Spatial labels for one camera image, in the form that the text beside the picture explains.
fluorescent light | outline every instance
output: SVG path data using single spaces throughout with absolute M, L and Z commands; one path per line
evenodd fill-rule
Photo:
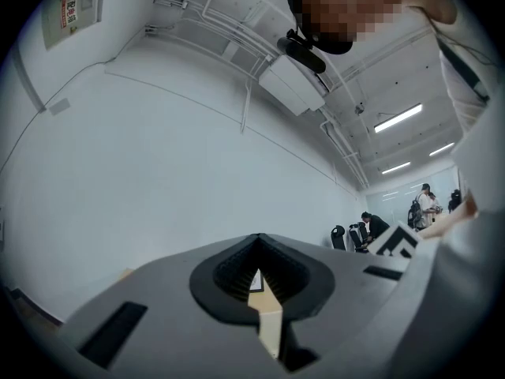
M 396 166 L 396 167 L 390 168 L 389 170 L 383 171 L 382 174 L 391 173 L 392 171 L 398 170 L 399 168 L 407 167 L 409 165 L 410 165 L 410 162 L 400 164 L 399 166 Z
M 395 117 L 388 119 L 386 122 L 382 122 L 379 125 L 374 126 L 376 133 L 379 133 L 380 131 L 387 129 L 390 126 L 396 125 L 401 121 L 405 121 L 412 115 L 419 114 L 422 109 L 423 104 L 418 104 L 414 108 L 410 108 L 409 110 L 403 111 L 401 114 L 398 114 Z
M 434 156 L 436 153 L 440 153 L 440 152 L 442 152 L 443 150 L 445 150 L 446 148 L 449 148 L 449 147 L 454 146 L 454 145 L 455 145 L 455 143 L 454 143 L 454 142 L 452 142 L 452 143 L 448 144 L 447 146 L 443 146 L 442 148 L 440 148 L 440 149 L 438 149 L 438 150 L 435 150 L 434 152 L 431 152 L 429 155 L 430 155 L 430 156 Z

backpack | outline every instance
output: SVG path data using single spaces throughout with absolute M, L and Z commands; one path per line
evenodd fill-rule
M 423 214 L 421 211 L 421 204 L 419 204 L 419 197 L 416 197 L 410 206 L 409 215 L 407 216 L 407 224 L 411 229 L 414 229 L 421 221 L 422 217 Z

